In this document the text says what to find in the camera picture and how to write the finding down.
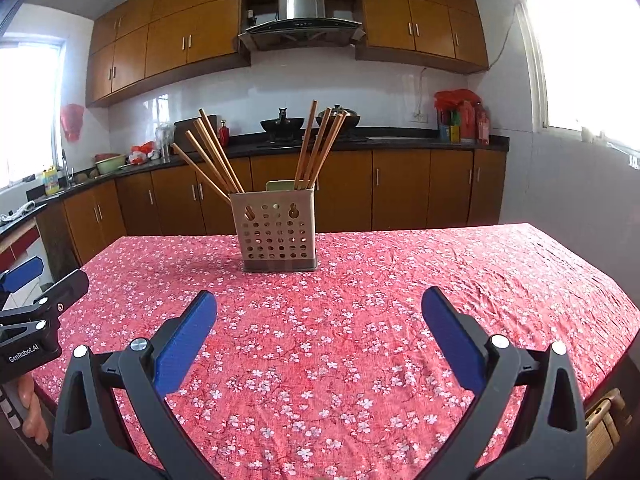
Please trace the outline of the left hand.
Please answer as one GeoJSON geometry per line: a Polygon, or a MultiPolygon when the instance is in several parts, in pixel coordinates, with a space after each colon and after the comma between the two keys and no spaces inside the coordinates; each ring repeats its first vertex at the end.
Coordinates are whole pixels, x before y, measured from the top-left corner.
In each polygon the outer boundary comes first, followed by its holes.
{"type": "Polygon", "coordinates": [[[36,445],[43,448],[48,446],[49,429],[42,416],[41,405],[35,392],[35,382],[29,374],[23,375],[17,381],[18,398],[26,408],[27,415],[23,420],[23,434],[34,439],[36,445]]]}

